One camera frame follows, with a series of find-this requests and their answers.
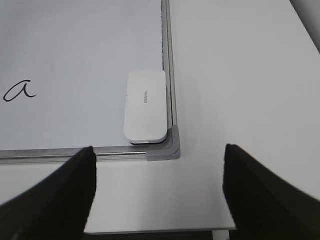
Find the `white table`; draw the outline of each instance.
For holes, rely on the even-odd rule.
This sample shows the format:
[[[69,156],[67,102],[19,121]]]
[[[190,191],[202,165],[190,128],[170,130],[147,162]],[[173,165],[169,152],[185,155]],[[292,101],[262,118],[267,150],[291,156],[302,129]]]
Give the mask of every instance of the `white table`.
[[[287,0],[172,0],[178,160],[98,162],[88,233],[234,227],[226,143],[320,199],[320,56]],[[0,166],[0,202],[59,164]]]

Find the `white eraser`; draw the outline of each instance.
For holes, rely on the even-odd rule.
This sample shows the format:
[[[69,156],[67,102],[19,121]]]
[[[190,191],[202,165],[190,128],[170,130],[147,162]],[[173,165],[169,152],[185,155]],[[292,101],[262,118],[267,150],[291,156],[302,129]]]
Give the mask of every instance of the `white eraser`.
[[[166,138],[167,130],[166,73],[131,72],[126,90],[125,136],[133,144],[160,143]]]

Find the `whiteboard surface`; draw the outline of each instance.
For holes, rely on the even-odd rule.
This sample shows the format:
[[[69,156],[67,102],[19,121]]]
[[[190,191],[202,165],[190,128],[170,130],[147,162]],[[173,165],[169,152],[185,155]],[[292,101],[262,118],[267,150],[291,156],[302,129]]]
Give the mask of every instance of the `whiteboard surface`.
[[[129,72],[162,61],[161,0],[0,0],[0,150],[130,145]]]

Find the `aluminum whiteboard frame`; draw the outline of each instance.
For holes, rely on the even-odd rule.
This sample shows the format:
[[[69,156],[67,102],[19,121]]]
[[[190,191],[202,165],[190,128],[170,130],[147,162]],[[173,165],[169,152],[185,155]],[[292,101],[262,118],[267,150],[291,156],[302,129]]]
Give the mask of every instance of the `aluminum whiteboard frame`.
[[[161,17],[163,70],[166,78],[167,137],[164,142],[158,144],[94,147],[98,161],[134,159],[158,161],[180,157],[169,0],[161,0]],[[64,162],[80,149],[82,148],[0,150],[0,164]]]

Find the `black object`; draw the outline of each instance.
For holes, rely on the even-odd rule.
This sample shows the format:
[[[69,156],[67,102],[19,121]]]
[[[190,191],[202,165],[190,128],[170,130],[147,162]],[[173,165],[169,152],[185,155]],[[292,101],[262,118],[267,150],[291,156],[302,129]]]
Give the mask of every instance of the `black object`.
[[[95,197],[96,155],[83,148],[46,179],[0,206],[0,240],[80,240]]]
[[[320,202],[237,145],[225,149],[223,192],[237,228],[235,240],[320,239]]]

